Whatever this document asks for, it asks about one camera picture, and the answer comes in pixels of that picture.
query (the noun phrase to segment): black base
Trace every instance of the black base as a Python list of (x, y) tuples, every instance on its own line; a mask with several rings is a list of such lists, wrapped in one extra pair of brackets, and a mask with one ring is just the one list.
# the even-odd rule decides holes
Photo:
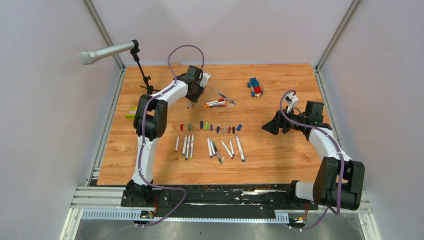
[[(274, 210), (304, 210), (309, 201), (293, 202), (286, 190), (288, 184), (242, 184), (242, 185), (169, 185), (184, 188), (187, 197), (172, 217), (179, 218), (241, 218), (241, 219), (273, 219)], [(258, 194), (243, 194), (255, 190), (277, 190)], [(152, 190), (152, 197), (158, 200), (156, 217), (169, 213), (183, 197), (178, 190)], [(121, 206), (141, 207), (143, 198), (124, 191)], [(153, 207), (154, 201), (143, 205)], [(316, 205), (308, 205), (309, 210), (317, 210)]]

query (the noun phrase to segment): aluminum frame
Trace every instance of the aluminum frame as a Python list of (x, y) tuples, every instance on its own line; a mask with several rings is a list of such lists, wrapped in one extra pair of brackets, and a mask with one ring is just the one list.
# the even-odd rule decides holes
[[(326, 95), (327, 90), (326, 90), (325, 84), (323, 84), (324, 79), (321, 75), (321, 69), (324, 66), (327, 58), (329, 57), (331, 51), (333, 50), (335, 44), (337, 43), (340, 35), (343, 33), (343, 30), (345, 29), (349, 20), (352, 18), (353, 14), (355, 13), (355, 10), (357, 9), (360, 1), (361, 0), (352, 1), (348, 10), (346, 11), (346, 14), (341, 20), (337, 30), (335, 31), (330, 42), (328, 43), (328, 46), (323, 52), (317, 66), (313, 66), (315, 78), (317, 80), (318, 87), (321, 92), (324, 105), (328, 113), (328, 117), (330, 119), (331, 124), (334, 127), (334, 134), (340, 144), (342, 143), (340, 142), (340, 138), (337, 135), (337, 126), (333, 118), (333, 111), (332, 111), (330, 101), (328, 100)], [(97, 27), (97, 30), (99, 31), (106, 45), (108, 46), (113, 45), (92, 1), (82, 0), (82, 2), (87, 8), (89, 15), (91, 16), (94, 24)], [(98, 144), (99, 147), (97, 149), (94, 165), (90, 173), (90, 176), (87, 179), (88, 183), (91, 181), (91, 179), (95, 180), (99, 176), (99, 171), (102, 165), (110, 128), (112, 126), (113, 118), (115, 115), (116, 105), (118, 102), (124, 76), (126, 73), (125, 66), (122, 63), (120, 57), (118, 55), (114, 55), (113, 58), (116, 64), (118, 65), (118, 67), (121, 69), (121, 75), (119, 77), (119, 80), (115, 89), (114, 97), (109, 109), (109, 113), (107, 116), (103, 134)], [(102, 219), (124, 220), (124, 219), (131, 218), (132, 216), (134, 216), (134, 214), (138, 214), (141, 211), (154, 210), (154, 208), (152, 207), (122, 207), (120, 203), (121, 203), (121, 197), (122, 197), (122, 193), (124, 189), (125, 189), (124, 187), (90, 187), (90, 186), (77, 187), (75, 196), (72, 200), (65, 224), (62, 229), (62, 233), (60, 235), (60, 239), (74, 240), (76, 237), (77, 231), (79, 229), (79, 224), (81, 219), (85, 219), (87, 216), (91, 216), (93, 218), (93, 216), (96, 216), (96, 213), (99, 213), (100, 214), (99, 216)], [(322, 213), (324, 209), (325, 207), (320, 206), (318, 210), (314, 210), (310, 212)], [(375, 219), (374, 219), (374, 214), (372, 212), (370, 202), (367, 198), (367, 194), (365, 193), (365, 191), (362, 192), (361, 204), (358, 210), (349, 211), (349, 210), (342, 209), (341, 212), (350, 213), (350, 214), (358, 214), (358, 217), (362, 226), (362, 231), (366, 240), (381, 239), (379, 231), (377, 229)], [(303, 210), (276, 210), (275, 213), (276, 213), (276, 219), (278, 219), (279, 216), (285, 216), (285, 214), (303, 213)], [(249, 222), (249, 223), (252, 223), (255, 221), (257, 221), (258, 223), (273, 221), (272, 219), (179, 218), (179, 217), (172, 217), (169, 220), (170, 221), (185, 221), (185, 222)]]
[[(102, 20), (100, 19), (99, 14), (97, 13), (96, 8), (94, 7), (93, 2), (91, 0), (82, 0), (82, 3), (84, 3), (84, 6), (87, 9), (87, 12), (90, 15), (104, 43), (107, 46), (112, 46), (113, 42), (111, 40), (111, 37), (109, 36), (108, 31), (106, 31), (106, 28), (103, 25)], [(115, 61), (118, 68), (121, 69), (121, 71), (125, 69), (125, 65), (118, 54), (113, 55), (112, 58)]]

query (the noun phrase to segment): red lego brick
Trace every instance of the red lego brick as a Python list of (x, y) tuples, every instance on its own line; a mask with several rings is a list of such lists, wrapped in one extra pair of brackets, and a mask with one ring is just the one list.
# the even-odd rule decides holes
[(260, 94), (262, 92), (262, 90), (259, 86), (254, 87), (253, 91), (254, 91), (255, 94)]

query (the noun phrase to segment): microphone stand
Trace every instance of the microphone stand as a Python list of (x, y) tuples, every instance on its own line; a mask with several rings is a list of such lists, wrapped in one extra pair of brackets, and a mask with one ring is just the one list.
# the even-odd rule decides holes
[(156, 90), (152, 85), (149, 85), (149, 80), (151, 80), (151, 78), (150, 78), (150, 76), (145, 75), (145, 73), (142, 69), (142, 66), (140, 65), (140, 58), (137, 55), (137, 53), (140, 52), (139, 42), (137, 40), (133, 40), (132, 42), (134, 43), (134, 48), (131, 49), (129, 52), (131, 53), (132, 58), (134, 58), (134, 61), (137, 63), (138, 68), (140, 69), (141, 75), (143, 76), (144, 84), (146, 85), (146, 87), (144, 87), (142, 85), (140, 85), (140, 87), (146, 88), (148, 95), (152, 95), (153, 92), (159, 92), (159, 90)]

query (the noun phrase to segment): robotic arm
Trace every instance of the robotic arm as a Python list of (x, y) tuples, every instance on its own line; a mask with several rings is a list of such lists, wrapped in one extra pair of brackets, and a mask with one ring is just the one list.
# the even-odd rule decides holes
[(283, 134), (290, 129), (301, 131), (322, 158), (315, 182), (293, 180), (288, 187), (287, 202), (312, 201), (318, 205), (336, 207), (338, 195), (336, 179), (341, 170), (341, 154), (344, 160), (342, 178), (347, 180), (347, 183), (341, 184), (340, 207), (349, 210), (358, 209), (361, 203), (365, 168), (361, 162), (351, 160), (335, 140), (331, 141), (334, 139), (333, 131), (329, 124), (323, 123), (324, 104), (307, 101), (305, 111), (296, 115), (294, 108), (299, 99), (291, 92), (286, 95), (285, 100), (288, 106), (283, 110), (283, 114), (299, 124), (290, 122), (282, 115), (281, 110), (278, 110), (275, 117), (262, 126), (262, 129), (274, 135), (279, 133), (280, 128)]
[[(162, 137), (167, 128), (168, 107), (183, 97), (192, 102), (197, 102), (210, 78), (210, 74), (190, 65), (186, 73), (177, 76), (176, 81), (171, 82), (160, 92), (153, 95), (144, 94), (140, 97), (133, 124), (138, 136), (137, 161), (126, 189), (137, 195), (139, 199), (141, 198), (141, 204), (148, 203), (151, 200), (152, 188), (147, 185), (140, 174), (147, 182), (153, 182), (155, 152), (159, 138)], [(153, 110), (154, 115), (145, 115), (143, 137), (144, 111), (152, 112)]]

